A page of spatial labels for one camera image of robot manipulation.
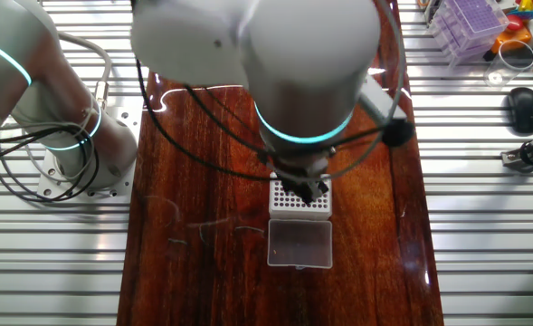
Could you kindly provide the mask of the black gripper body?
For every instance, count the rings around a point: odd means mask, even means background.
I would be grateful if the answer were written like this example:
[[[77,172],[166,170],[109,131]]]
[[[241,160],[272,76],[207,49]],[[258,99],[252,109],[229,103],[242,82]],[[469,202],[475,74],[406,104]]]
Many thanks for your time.
[[[281,184],[287,191],[298,191],[298,185],[300,184],[308,184],[312,190],[315,190],[316,182],[317,181],[301,182],[292,178],[281,177]]]

